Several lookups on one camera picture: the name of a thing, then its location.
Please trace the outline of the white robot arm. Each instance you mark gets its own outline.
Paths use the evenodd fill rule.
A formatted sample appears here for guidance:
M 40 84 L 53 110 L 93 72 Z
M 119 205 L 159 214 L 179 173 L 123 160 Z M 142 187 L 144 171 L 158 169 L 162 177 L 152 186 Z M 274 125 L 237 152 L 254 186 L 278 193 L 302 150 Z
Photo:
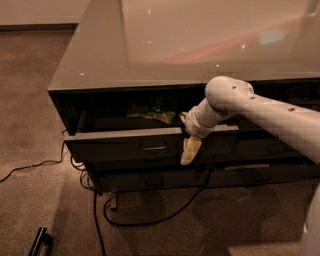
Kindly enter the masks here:
M 189 134 L 183 142 L 181 163 L 191 164 L 201 140 L 235 114 L 320 164 L 320 112 L 259 96 L 251 84 L 226 76 L 211 79 L 205 87 L 205 98 L 181 114 Z

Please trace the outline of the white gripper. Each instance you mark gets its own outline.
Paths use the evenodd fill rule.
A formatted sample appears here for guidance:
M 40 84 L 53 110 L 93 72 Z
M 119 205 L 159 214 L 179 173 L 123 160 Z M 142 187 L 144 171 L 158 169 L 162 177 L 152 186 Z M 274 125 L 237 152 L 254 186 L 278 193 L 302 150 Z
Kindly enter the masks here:
M 181 112 L 179 117 L 190 135 L 189 138 L 185 138 L 183 141 L 180 163 L 189 165 L 202 145 L 202 141 L 199 138 L 207 137 L 214 130 L 215 114 L 212 111 L 202 111 L 198 107 L 193 107 L 189 112 Z

